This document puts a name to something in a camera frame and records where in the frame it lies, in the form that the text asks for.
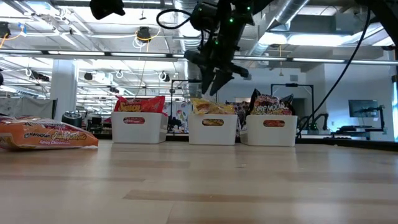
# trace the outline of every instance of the ceiling pipe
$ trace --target ceiling pipe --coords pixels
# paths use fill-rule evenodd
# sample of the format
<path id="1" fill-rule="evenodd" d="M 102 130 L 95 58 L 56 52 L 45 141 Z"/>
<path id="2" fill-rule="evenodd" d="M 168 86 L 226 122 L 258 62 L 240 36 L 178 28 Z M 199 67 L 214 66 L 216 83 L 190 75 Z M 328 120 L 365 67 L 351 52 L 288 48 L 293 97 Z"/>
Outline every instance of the ceiling pipe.
<path id="1" fill-rule="evenodd" d="M 290 22 L 309 1 L 310 0 L 284 0 L 266 30 L 271 30 L 281 25 L 286 25 L 287 29 L 289 29 Z M 261 38 L 259 38 L 259 41 L 247 55 L 261 56 L 264 54 L 268 45 L 260 43 L 260 40 Z"/>

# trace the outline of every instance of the orange noodle package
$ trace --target orange noodle package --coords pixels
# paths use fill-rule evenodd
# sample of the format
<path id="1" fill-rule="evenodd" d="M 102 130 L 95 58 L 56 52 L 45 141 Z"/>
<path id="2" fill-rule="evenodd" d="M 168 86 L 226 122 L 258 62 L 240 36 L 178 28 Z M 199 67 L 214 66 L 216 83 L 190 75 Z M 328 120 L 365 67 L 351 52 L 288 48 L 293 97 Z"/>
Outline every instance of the orange noodle package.
<path id="1" fill-rule="evenodd" d="M 126 99 L 116 96 L 119 100 L 114 107 L 114 112 L 146 112 L 162 113 L 165 96 L 156 96 L 151 99 Z"/>
<path id="2" fill-rule="evenodd" d="M 98 146 L 88 131 L 47 118 L 0 118 L 0 148 L 73 149 Z"/>

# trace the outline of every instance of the white column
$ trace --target white column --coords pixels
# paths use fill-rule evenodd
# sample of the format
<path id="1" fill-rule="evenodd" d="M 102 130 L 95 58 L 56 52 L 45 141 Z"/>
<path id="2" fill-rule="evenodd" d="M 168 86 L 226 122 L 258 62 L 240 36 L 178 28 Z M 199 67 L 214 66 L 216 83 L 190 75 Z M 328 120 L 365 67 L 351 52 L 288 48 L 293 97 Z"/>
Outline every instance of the white column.
<path id="1" fill-rule="evenodd" d="M 76 61 L 53 61 L 50 98 L 58 100 L 54 118 L 57 121 L 62 119 L 64 112 L 74 111 L 76 108 L 78 78 L 79 69 Z"/>

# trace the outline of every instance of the ceiling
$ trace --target ceiling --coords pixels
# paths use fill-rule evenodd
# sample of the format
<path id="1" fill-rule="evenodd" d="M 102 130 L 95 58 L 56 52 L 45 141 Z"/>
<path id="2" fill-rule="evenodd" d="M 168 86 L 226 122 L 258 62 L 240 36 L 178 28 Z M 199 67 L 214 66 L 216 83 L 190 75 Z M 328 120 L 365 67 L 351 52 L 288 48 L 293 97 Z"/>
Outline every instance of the ceiling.
<path id="1" fill-rule="evenodd" d="M 9 21 L 11 37 L 15 37 L 20 31 L 20 24 L 26 28 L 26 33 L 14 40 L 5 41 L 2 49 L 38 49 L 38 50 L 90 50 L 90 51 L 110 51 L 110 52 L 156 52 L 173 53 L 183 52 L 182 29 L 190 26 L 186 24 L 180 29 L 167 30 L 161 29 L 156 23 L 156 15 L 162 9 L 158 1 L 124 1 L 126 8 L 125 16 L 112 14 L 102 20 L 96 20 L 87 7 L 86 1 L 31 1 L 36 2 L 36 7 L 31 4 L 26 7 L 26 1 L 5 0 L 0 2 L 0 21 Z M 240 51 L 237 54 L 246 55 L 261 38 L 260 26 L 264 22 L 267 14 L 278 9 L 281 2 L 274 1 L 261 13 L 254 16 L 255 26 L 246 26 L 243 37 L 239 42 Z M 177 5 L 185 6 L 186 10 L 192 10 L 196 1 L 192 0 L 166 0 L 167 8 L 174 8 Z M 358 18 L 363 15 L 360 7 L 355 5 L 354 0 L 311 0 L 298 14 L 299 16 L 333 16 L 337 14 L 358 13 Z M 168 26 L 178 24 L 179 17 L 170 13 L 162 16 L 161 21 Z M 142 27 L 148 26 L 151 35 L 157 35 L 148 45 L 139 47 L 134 43 L 134 34 Z M 268 47 L 264 52 L 270 56 L 289 56 L 289 57 L 308 57 L 308 58 L 348 58 L 352 53 L 352 47 L 345 47 L 344 50 L 337 50 L 341 47 L 314 47 L 304 45 L 284 44 L 280 47 Z M 375 59 L 382 53 L 380 47 L 364 47 L 360 50 L 357 58 Z M 131 85 L 127 88 L 127 95 L 144 94 L 144 91 L 137 92 L 141 76 L 142 82 L 147 86 L 170 86 L 170 82 L 160 81 L 158 74 L 165 72 L 173 79 L 186 79 L 186 63 L 182 61 L 117 61 L 117 60 L 78 60 L 80 68 L 79 84 L 95 85 L 101 84 L 97 81 L 87 81 L 84 79 L 86 72 L 97 73 L 106 72 L 113 74 L 114 85 Z M 269 62 L 268 65 L 261 65 L 257 62 L 242 63 L 247 68 L 301 68 L 306 72 L 314 64 Z M 39 71 L 44 75 L 52 75 L 52 59 L 49 58 L 27 58 L 0 56 L 0 68 L 3 72 L 6 83 L 45 83 L 33 80 L 25 74 L 25 68 Z M 45 93 L 49 87 L 24 86 L 23 88 L 32 91 Z M 106 88 L 79 88 L 81 94 L 109 94 Z M 168 94 L 168 90 L 152 91 L 152 94 Z M 178 95 L 188 96 L 188 86 L 177 92 Z"/>

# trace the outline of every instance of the white bin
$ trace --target white bin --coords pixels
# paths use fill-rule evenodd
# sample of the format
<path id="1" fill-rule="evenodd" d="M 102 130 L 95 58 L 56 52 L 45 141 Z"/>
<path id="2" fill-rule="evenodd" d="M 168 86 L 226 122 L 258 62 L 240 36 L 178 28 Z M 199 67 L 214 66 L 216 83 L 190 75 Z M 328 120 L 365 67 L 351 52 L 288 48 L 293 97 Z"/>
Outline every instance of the white bin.
<path id="1" fill-rule="evenodd" d="M 281 127 L 267 127 L 264 122 L 281 121 Z M 297 116 L 249 115 L 247 131 L 241 131 L 241 142 L 250 146 L 295 145 Z"/>
<path id="2" fill-rule="evenodd" d="M 205 126 L 204 119 L 221 119 L 222 126 Z M 188 115 L 189 144 L 227 145 L 235 144 L 237 115 L 205 114 Z"/>
<path id="3" fill-rule="evenodd" d="M 129 124 L 129 120 L 141 121 Z M 115 143 L 151 143 L 166 141 L 169 118 L 160 113 L 112 112 L 112 139 Z"/>

